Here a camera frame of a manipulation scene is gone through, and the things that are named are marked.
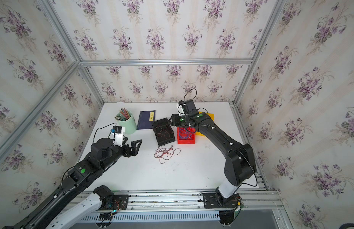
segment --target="floral wallpaper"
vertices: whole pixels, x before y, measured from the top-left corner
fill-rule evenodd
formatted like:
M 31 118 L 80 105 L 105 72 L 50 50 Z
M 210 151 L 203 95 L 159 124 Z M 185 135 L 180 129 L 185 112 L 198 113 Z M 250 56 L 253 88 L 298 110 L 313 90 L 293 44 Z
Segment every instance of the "floral wallpaper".
M 6 114 L 5 108 L 0 111 Z M 24 218 L 59 185 L 99 111 L 85 82 L 73 75 L 0 164 L 0 228 Z
M 106 66 L 88 70 L 106 102 L 178 102 L 193 88 L 198 92 L 195 101 L 226 102 L 234 99 L 247 67 Z M 186 98 L 194 96 L 195 91 L 191 91 Z
M 294 228 L 354 223 L 354 1 L 288 0 L 237 105 Z
M 252 57 L 274 4 L 275 0 L 53 2 L 82 58 L 99 60 Z M 297 3 L 287 17 L 300 9 Z
M 0 0 L 0 145 L 69 62 L 36 1 Z

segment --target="table surface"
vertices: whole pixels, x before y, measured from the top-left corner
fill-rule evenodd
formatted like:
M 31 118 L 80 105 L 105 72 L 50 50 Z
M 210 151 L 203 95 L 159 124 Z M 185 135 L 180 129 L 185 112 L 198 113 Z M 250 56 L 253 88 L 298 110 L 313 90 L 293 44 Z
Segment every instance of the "table surface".
M 242 143 L 233 113 L 228 102 L 195 103 L 197 108 L 203 107 L 214 114 L 214 122 L 234 140 Z M 140 111 L 155 110 L 155 120 L 170 118 L 178 113 L 176 103 L 105 103 L 95 123 L 87 145 L 81 155 L 82 160 L 91 151 L 94 133 L 97 128 L 115 122 L 115 115 L 120 108 L 126 108 L 134 115 L 136 124 Z M 107 137 L 112 126 L 97 131 L 95 142 Z M 205 136 L 196 135 L 195 144 L 177 144 L 177 127 L 172 129 L 176 141 L 164 145 L 169 148 L 181 149 L 179 155 L 170 160 L 154 158 L 158 148 L 153 129 L 137 130 L 132 135 L 125 135 L 131 141 L 142 139 L 139 153 L 136 157 L 121 157 L 100 178 L 95 180 L 86 190 L 91 191 L 101 185 L 111 190 L 173 190 L 173 189 L 211 189 L 218 187 L 225 179 L 225 158 L 220 150 Z M 245 181 L 256 184 L 254 176 Z M 240 188 L 255 188 L 242 185 Z

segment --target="red basket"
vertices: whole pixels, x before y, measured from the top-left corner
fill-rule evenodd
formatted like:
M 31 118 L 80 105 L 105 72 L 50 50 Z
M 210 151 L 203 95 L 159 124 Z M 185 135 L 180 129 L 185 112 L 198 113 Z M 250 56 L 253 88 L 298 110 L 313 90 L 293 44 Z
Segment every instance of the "red basket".
M 192 127 L 187 128 L 190 132 L 195 132 Z M 186 137 L 191 135 L 192 139 L 181 139 L 180 137 Z M 195 133 L 188 133 L 184 128 L 177 127 L 177 144 L 195 144 Z

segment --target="black tray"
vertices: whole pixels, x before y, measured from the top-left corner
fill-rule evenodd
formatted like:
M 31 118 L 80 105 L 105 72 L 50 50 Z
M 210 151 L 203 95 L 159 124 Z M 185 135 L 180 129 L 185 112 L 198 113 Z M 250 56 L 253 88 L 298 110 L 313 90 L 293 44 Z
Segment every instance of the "black tray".
M 152 123 L 153 131 L 158 142 L 158 146 L 162 146 L 175 141 L 175 135 L 168 123 L 167 118 L 163 118 Z

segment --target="blue book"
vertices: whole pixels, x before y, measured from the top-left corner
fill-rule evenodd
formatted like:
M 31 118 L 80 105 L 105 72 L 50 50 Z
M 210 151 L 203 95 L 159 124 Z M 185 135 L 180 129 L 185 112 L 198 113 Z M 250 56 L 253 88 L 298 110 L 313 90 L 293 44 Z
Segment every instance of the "blue book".
M 138 130 L 152 129 L 152 123 L 155 118 L 155 111 L 141 111 L 137 123 Z

